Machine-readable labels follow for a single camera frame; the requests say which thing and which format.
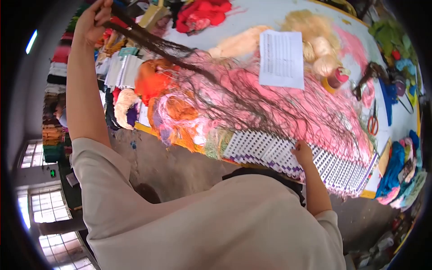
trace purple yarn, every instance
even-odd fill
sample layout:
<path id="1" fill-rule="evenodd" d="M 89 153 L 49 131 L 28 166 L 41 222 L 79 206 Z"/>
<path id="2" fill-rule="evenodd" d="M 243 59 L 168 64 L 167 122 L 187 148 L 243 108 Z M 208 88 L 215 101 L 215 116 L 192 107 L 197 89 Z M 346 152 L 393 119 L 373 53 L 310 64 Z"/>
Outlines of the purple yarn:
<path id="1" fill-rule="evenodd" d="M 127 123 L 131 126 L 135 126 L 135 122 L 138 119 L 138 112 L 137 112 L 137 105 L 136 104 L 127 111 L 126 117 L 127 117 Z"/>
<path id="2" fill-rule="evenodd" d="M 161 141 L 167 145 L 171 146 L 171 141 L 168 139 L 169 135 L 171 135 L 171 128 L 164 127 L 162 117 L 160 116 L 158 110 L 157 110 L 157 102 L 153 105 L 153 123 L 155 125 L 155 128 L 159 129 L 159 134 L 161 136 Z"/>

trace orange yarn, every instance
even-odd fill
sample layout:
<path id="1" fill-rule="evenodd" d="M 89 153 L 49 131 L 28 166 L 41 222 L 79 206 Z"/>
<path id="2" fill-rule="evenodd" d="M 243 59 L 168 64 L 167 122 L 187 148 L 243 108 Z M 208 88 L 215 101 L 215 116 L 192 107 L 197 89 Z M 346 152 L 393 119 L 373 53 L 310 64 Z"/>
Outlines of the orange yarn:
<path id="1" fill-rule="evenodd" d="M 172 66 L 166 59 L 147 60 L 140 65 L 135 79 L 135 93 L 141 95 L 145 106 L 149 106 L 150 99 L 159 96 L 171 83 L 170 72 L 156 73 L 156 68 L 169 69 Z"/>
<path id="2" fill-rule="evenodd" d="M 160 131 L 158 128 L 155 128 L 153 121 L 153 111 L 154 105 L 157 104 L 159 98 L 151 98 L 149 100 L 149 109 L 147 111 L 147 117 L 149 119 L 149 124 L 152 127 L 152 130 L 155 132 L 158 139 L 161 139 Z M 198 117 L 198 111 L 190 106 L 188 103 L 184 102 L 181 99 L 176 97 L 170 97 L 166 104 L 168 115 L 175 120 L 193 120 Z M 169 141 L 171 144 L 182 145 L 187 148 L 191 152 L 196 152 L 198 149 L 195 147 L 194 137 L 197 136 L 196 127 L 187 128 L 180 126 L 173 126 L 172 132 L 169 136 Z"/>
<path id="3" fill-rule="evenodd" d="M 175 120 L 193 120 L 198 117 L 198 111 L 187 102 L 172 96 L 166 103 L 169 117 Z"/>

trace orange scissors handle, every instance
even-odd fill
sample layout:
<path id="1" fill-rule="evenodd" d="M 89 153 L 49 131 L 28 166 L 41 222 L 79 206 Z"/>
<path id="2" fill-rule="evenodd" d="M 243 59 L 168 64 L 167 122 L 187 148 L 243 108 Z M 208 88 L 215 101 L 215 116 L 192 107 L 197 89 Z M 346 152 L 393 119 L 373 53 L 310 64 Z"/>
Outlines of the orange scissors handle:
<path id="1" fill-rule="evenodd" d="M 371 116 L 368 120 L 368 132 L 373 136 L 378 133 L 378 119 L 375 116 Z"/>

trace beige shirt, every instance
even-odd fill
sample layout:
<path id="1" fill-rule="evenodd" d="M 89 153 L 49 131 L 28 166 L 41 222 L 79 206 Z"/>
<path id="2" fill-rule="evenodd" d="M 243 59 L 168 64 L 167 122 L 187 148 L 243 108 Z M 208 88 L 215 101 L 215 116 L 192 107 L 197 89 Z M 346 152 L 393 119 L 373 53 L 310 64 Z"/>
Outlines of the beige shirt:
<path id="1" fill-rule="evenodd" d="M 87 240 L 102 269 L 345 269 L 337 215 L 315 217 L 273 178 L 241 175 L 208 191 L 151 204 L 130 163 L 75 139 Z"/>

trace scissors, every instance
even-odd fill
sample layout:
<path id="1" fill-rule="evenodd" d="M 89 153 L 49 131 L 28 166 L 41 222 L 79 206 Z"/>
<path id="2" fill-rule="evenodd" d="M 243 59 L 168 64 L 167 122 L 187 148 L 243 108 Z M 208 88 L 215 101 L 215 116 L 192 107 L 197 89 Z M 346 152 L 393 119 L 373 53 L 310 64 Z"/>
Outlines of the scissors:
<path id="1" fill-rule="evenodd" d="M 374 100 L 374 114 L 368 120 L 368 132 L 373 136 L 378 133 L 377 100 Z"/>

